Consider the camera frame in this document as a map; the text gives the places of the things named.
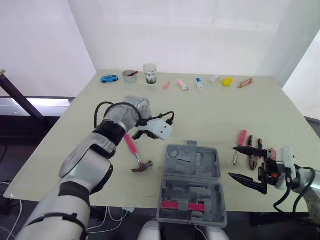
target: pliers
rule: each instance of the pliers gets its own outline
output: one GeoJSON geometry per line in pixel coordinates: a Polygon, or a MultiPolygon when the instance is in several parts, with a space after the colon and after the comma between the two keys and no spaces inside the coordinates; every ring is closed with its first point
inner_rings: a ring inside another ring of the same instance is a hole
{"type": "MultiPolygon", "coordinates": [[[[254,139],[254,136],[251,135],[249,137],[249,140],[248,140],[248,147],[252,147],[252,140],[253,139],[254,139]]],[[[258,149],[259,150],[263,149],[262,139],[261,138],[258,139],[258,149]]],[[[256,169],[256,167],[258,165],[258,159],[260,159],[260,156],[255,156],[255,155],[250,155],[249,156],[249,166],[250,166],[250,169],[252,171],[256,169]]]]}

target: yellow toy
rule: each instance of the yellow toy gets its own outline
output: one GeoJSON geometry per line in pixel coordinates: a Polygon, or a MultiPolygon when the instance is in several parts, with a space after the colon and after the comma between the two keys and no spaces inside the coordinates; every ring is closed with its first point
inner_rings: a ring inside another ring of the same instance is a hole
{"type": "Polygon", "coordinates": [[[232,84],[233,80],[234,79],[232,77],[226,77],[222,80],[222,85],[229,86],[230,84],[232,84]]]}

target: gray toolbox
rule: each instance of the gray toolbox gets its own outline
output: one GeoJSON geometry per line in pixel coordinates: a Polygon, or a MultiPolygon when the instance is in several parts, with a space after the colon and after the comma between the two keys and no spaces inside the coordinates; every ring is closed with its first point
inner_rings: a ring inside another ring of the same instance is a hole
{"type": "Polygon", "coordinates": [[[225,228],[228,224],[218,151],[187,145],[168,145],[165,178],[156,213],[159,222],[225,228]]]}

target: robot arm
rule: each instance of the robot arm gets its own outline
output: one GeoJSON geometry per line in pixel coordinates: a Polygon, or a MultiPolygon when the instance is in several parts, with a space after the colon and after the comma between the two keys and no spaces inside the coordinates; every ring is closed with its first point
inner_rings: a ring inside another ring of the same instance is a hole
{"type": "Polygon", "coordinates": [[[262,194],[267,194],[267,185],[272,185],[276,189],[287,189],[287,193],[273,206],[277,208],[289,195],[290,191],[299,194],[296,199],[292,213],[290,214],[298,222],[309,224],[316,227],[320,226],[320,172],[310,167],[301,168],[295,164],[296,159],[293,150],[289,146],[280,149],[260,150],[250,146],[234,147],[236,151],[248,155],[264,158],[264,162],[258,170],[258,180],[255,182],[252,178],[229,173],[229,175],[242,185],[257,190],[262,194]],[[307,204],[308,212],[313,222],[300,219],[296,216],[297,205],[301,198],[304,198],[307,204]]]}
{"type": "Polygon", "coordinates": [[[38,204],[16,239],[85,240],[89,196],[104,187],[113,172],[109,159],[125,134],[142,122],[157,138],[164,140],[172,132],[170,124],[151,118],[146,98],[127,96],[109,107],[102,123],[64,161],[57,186],[38,204]]]}

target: pink hammer handle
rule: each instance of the pink hammer handle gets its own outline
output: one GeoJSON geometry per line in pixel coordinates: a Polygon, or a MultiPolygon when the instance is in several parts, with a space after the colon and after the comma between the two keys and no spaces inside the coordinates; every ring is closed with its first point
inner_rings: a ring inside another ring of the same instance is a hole
{"type": "Polygon", "coordinates": [[[130,151],[133,154],[137,154],[138,150],[137,150],[136,145],[135,145],[134,141],[132,140],[131,136],[129,134],[126,134],[124,136],[124,140],[125,140],[126,144],[128,145],[130,151]]]}
{"type": "Polygon", "coordinates": [[[239,141],[238,141],[238,146],[242,147],[245,143],[246,137],[247,137],[247,130],[242,130],[240,137],[239,137],[239,141]]]}

